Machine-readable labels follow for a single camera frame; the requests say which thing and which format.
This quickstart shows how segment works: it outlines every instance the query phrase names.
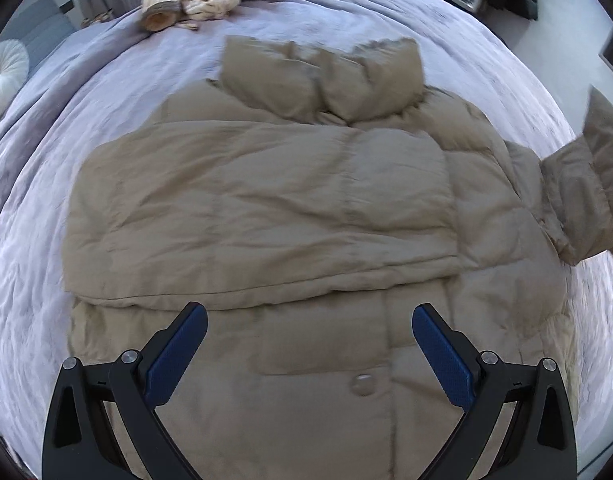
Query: beige puffer jacket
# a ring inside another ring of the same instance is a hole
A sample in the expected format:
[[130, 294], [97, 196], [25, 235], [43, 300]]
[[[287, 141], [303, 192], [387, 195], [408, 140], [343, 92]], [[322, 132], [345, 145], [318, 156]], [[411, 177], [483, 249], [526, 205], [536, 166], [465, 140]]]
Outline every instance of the beige puffer jacket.
[[220, 81], [83, 164], [72, 351], [113, 360], [203, 303], [208, 335], [158, 413], [206, 480], [417, 478], [461, 416], [411, 333], [425, 302], [504, 361], [556, 359], [575, 413], [560, 259], [613, 247], [613, 109], [596, 92], [591, 109], [541, 162], [425, 87], [413, 40], [230, 38]]

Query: bedspread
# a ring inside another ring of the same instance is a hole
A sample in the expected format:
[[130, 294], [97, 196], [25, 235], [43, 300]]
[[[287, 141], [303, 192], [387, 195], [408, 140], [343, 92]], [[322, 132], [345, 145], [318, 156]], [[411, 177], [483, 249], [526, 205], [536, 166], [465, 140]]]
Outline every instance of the bedspread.
[[[216, 76], [227, 35], [341, 50], [413, 37], [426, 83], [456, 92], [509, 140], [546, 156], [573, 131], [542, 84], [481, 23], [441, 0], [249, 0], [200, 31], [148, 36], [136, 13], [74, 34], [0, 122], [0, 429], [40, 471], [46, 410], [73, 298], [62, 288], [67, 200], [92, 149], [139, 127], [167, 95]], [[571, 269], [580, 449], [613, 402], [613, 260]]]

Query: white round cushion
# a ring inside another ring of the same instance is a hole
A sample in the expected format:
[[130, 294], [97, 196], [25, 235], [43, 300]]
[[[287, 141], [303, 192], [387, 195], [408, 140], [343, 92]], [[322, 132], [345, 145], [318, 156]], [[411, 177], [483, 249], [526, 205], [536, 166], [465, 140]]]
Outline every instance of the white round cushion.
[[29, 76], [29, 54], [17, 40], [0, 43], [0, 117]]

